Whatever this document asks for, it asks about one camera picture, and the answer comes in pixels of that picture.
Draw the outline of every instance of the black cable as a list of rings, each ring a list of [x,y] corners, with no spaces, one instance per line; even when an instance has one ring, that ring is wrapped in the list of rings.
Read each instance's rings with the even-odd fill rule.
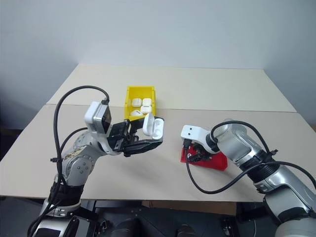
[[[254,127],[252,126],[251,124],[247,123],[247,122],[243,122],[243,121],[238,121],[238,120],[232,120],[232,121],[226,121],[226,122],[221,122],[219,123],[218,125],[214,126],[211,130],[211,138],[212,140],[217,143],[218,140],[217,138],[214,137],[214,131],[223,126],[223,125],[227,125],[227,124],[232,124],[232,123],[237,123],[237,124],[241,124],[241,125],[244,125],[246,127],[249,127],[252,131],[254,131],[254,133],[258,136],[259,140],[261,141],[263,147],[265,148],[266,152],[269,153],[270,150],[269,150],[269,147],[266,143],[266,141],[263,139],[263,137],[261,136],[260,132]]]
[[[48,210],[48,212],[50,212],[50,211],[52,211],[53,209],[55,209],[55,208],[59,205],[60,202],[61,202],[61,200],[58,201],[55,205],[53,205],[53,206]],[[42,221],[42,219],[43,219],[44,216],[45,216],[45,215],[42,213],[39,217],[37,217],[37,218],[30,224],[30,226],[29,226],[29,228],[28,228],[28,236],[30,235],[32,226],[33,226],[36,222],[39,222],[39,223],[40,223],[40,222]]]
[[[272,164],[272,165],[287,165],[287,166],[291,166],[293,168],[296,168],[300,171],[302,171],[304,174],[306,174],[307,177],[309,177],[309,179],[312,181],[315,189],[316,189],[316,180],[314,179],[314,177],[308,172],[306,171],[305,169],[303,169],[302,167],[296,165],[296,164],[292,164],[292,163],[289,163],[289,162],[283,162],[283,161],[270,161],[270,162],[267,162],[267,163],[260,163],[260,164],[256,164],[248,169],[246,169],[243,173],[239,174],[235,179],[233,179],[231,182],[229,182],[227,185],[225,185],[224,187],[220,188],[220,189],[217,189],[217,190],[214,190],[214,191],[207,191],[207,190],[204,190],[202,189],[197,183],[196,181],[194,180],[192,174],[191,174],[191,171],[190,171],[190,166],[189,166],[189,161],[188,161],[188,148],[185,148],[184,149],[184,152],[185,152],[185,156],[186,156],[186,165],[187,165],[187,170],[188,170],[188,173],[189,173],[189,177],[192,181],[192,183],[195,185],[195,187],[197,189],[199,189],[202,193],[205,193],[205,194],[218,194],[218,193],[221,193],[222,191],[225,191],[226,189],[228,189],[229,187],[231,187],[232,185],[234,185],[239,179],[241,179],[243,176],[245,176],[247,173],[249,173],[250,171],[252,171],[253,169],[259,167],[259,166],[262,166],[262,165],[266,165],[266,164]]]
[[[94,204],[93,204],[93,208],[92,208],[92,212],[95,212],[95,205],[97,204],[97,200],[94,200]]]
[[[59,137],[58,137],[58,114],[59,114],[59,110],[60,107],[62,105],[62,103],[64,102],[64,100],[73,92],[77,91],[77,90],[81,90],[81,89],[96,89],[101,91],[102,93],[105,94],[106,96],[106,100],[104,101],[105,103],[109,103],[110,101],[110,97],[108,95],[108,93],[96,86],[92,86],[92,85],[83,85],[83,86],[78,86],[74,89],[71,89],[70,91],[68,91],[66,94],[63,95],[63,97],[59,100],[58,104],[56,105],[56,109],[55,109],[55,113],[54,113],[54,122],[53,122],[53,130],[54,130],[54,141],[55,141],[55,147],[56,147],[56,153],[57,153],[57,162],[56,162],[56,166],[57,166],[57,172],[58,172],[58,179],[57,179],[57,184],[55,186],[55,190],[51,196],[50,202],[48,203],[46,209],[43,211],[42,213],[42,218],[49,212],[49,207],[52,205],[53,201],[55,200],[57,194],[58,194],[58,190],[60,188],[61,182],[63,180],[62,177],[62,157],[61,157],[61,146],[59,144]],[[31,231],[28,233],[28,237],[32,237],[34,234],[34,231],[36,230],[38,224],[41,222],[41,220],[39,219],[33,226],[30,226]]]
[[[80,131],[83,131],[83,130],[87,130],[88,128],[87,127],[82,127],[82,128],[79,128],[75,131],[73,131],[71,134],[68,135],[68,137],[66,137],[66,139],[64,140],[64,142],[61,144],[60,146],[60,151],[62,152],[66,143],[68,142],[68,140],[74,135],[76,134],[77,132],[80,132]]]

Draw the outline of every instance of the yellow plastic container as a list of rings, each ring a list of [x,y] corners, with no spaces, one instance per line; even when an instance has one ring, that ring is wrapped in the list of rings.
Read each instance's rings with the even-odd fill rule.
[[[140,110],[140,108],[132,107],[132,99],[134,98],[151,98],[152,100],[152,114],[156,115],[156,97],[155,97],[155,87],[154,86],[128,86],[126,92],[126,99],[124,104],[124,119],[129,119],[130,121],[144,118],[143,116],[130,116],[130,113],[134,110]]]

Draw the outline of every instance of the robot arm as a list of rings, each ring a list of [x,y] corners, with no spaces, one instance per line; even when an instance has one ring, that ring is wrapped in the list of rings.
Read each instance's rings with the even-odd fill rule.
[[[34,237],[51,233],[55,233],[51,236],[68,237],[72,236],[70,231],[77,231],[75,216],[82,212],[80,197],[99,157],[116,156],[120,153],[129,157],[152,150],[162,143],[164,120],[152,114],[134,121],[126,119],[112,125],[109,106],[106,103],[92,102],[84,120],[88,131],[80,135],[74,145],[62,154],[63,182],[55,199],[52,200],[58,180],[56,174],[41,214],[49,203],[58,205],[46,214],[34,232]],[[141,128],[152,139],[139,140],[136,133]]]
[[[266,153],[247,135],[246,128],[240,124],[226,124],[217,128],[214,131],[216,143],[209,131],[190,125],[183,127],[181,137],[201,144],[210,154],[220,150],[242,171],[260,163],[274,161],[271,157],[274,154]],[[316,195],[287,167],[262,165],[251,170],[248,177],[257,191],[265,194],[264,203],[272,218],[279,225],[284,223],[276,236],[286,236],[288,225],[290,228],[296,225],[296,229],[309,226],[313,233],[316,232],[316,219],[312,218],[315,217]]]

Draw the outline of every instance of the beige tabletop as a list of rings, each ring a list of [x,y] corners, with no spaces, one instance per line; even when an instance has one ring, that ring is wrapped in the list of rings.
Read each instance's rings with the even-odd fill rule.
[[[71,131],[84,126],[88,106],[63,105],[59,131],[63,140]],[[18,197],[47,197],[56,173],[53,142],[55,105],[45,105],[19,136],[0,162],[0,194]],[[111,107],[113,123],[120,122],[123,108]],[[266,139],[270,149],[278,149],[275,159],[296,163],[315,174],[316,133],[298,113],[245,112],[206,110],[157,110],[165,119],[163,144],[144,154],[125,158],[105,156],[98,159],[82,194],[87,199],[211,200],[261,201],[250,179],[242,178],[234,186],[217,195],[206,195],[191,183],[186,166],[181,163],[180,132],[185,124],[211,128],[226,118],[244,120],[254,125]],[[309,187],[309,180],[294,171]],[[225,171],[192,166],[196,181],[214,190],[230,182],[240,170],[229,162]]]
[[[254,125],[270,149],[279,150],[275,159],[293,162],[315,174],[316,133],[261,69],[79,64],[0,162],[0,195],[48,196],[56,173],[55,164],[49,161],[56,156],[52,127],[55,106],[66,91],[84,84],[99,86],[109,93],[112,123],[123,120],[127,85],[154,85],[157,115],[165,119],[165,127],[163,144],[152,151],[130,158],[99,158],[82,198],[261,201],[262,195],[247,177],[220,194],[203,194],[191,183],[185,164],[180,162],[183,125],[210,129],[227,118]],[[101,93],[87,89],[65,101],[59,117],[61,141],[85,126],[83,116],[88,105],[101,99]],[[252,131],[249,134],[258,141]],[[312,187],[302,173],[294,172]],[[225,171],[192,166],[192,173],[203,188],[214,190],[230,182],[240,170],[229,162]]]

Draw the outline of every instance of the red stand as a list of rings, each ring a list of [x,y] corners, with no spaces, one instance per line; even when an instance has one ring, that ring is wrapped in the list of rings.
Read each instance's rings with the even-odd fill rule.
[[[196,151],[193,149],[192,145],[188,149],[188,154],[191,154],[191,155],[196,154]],[[180,161],[183,163],[186,162],[186,156],[184,154],[183,148],[182,148]],[[215,155],[212,155],[210,157],[210,160],[200,160],[198,162],[189,162],[189,163],[193,165],[199,165],[199,166],[204,166],[207,168],[212,168],[212,169],[225,170],[227,168],[227,157],[223,153],[220,152]]]

